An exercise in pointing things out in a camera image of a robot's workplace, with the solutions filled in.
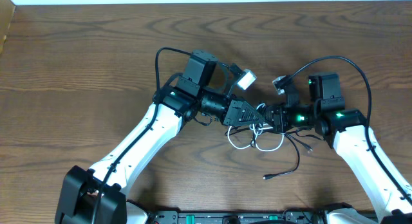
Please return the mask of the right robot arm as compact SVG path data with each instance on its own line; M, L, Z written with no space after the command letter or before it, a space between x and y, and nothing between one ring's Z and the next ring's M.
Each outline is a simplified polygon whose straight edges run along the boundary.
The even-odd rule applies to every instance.
M291 76L273 81L286 95L280 105L258 107L273 133L315 129L350 167L374 208L378 223L411 223L411 185L379 145L369 115L346 109L336 73L310 75L311 105L302 105Z

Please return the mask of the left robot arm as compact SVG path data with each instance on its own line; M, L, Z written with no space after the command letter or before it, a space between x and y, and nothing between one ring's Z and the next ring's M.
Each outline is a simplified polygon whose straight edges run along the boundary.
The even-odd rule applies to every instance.
M248 102L233 95L255 80L249 69L227 65L202 50L188 53L182 73L157 85L153 102L139 124L100 161L84 170L72 167L62 184L56 223L136 223L149 221L128 194L155 154L198 113L229 127L264 122Z

